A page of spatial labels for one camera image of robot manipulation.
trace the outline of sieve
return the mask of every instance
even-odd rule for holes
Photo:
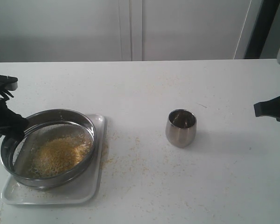
[[[25,138],[5,137],[1,161],[16,181],[37,189],[65,184],[89,166],[96,144],[95,127],[81,113],[65,109],[28,118]]]

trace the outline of white cabinet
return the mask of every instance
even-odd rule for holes
[[[261,2],[0,1],[0,62],[243,58]]]

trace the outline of table surface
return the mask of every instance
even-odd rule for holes
[[[95,198],[0,200],[0,224],[280,223],[280,123],[253,109],[280,95],[276,60],[0,63],[0,74],[19,78],[8,106],[22,116],[67,108],[108,120]],[[197,116],[186,149],[164,134],[177,108]],[[0,163],[0,192],[7,177]]]

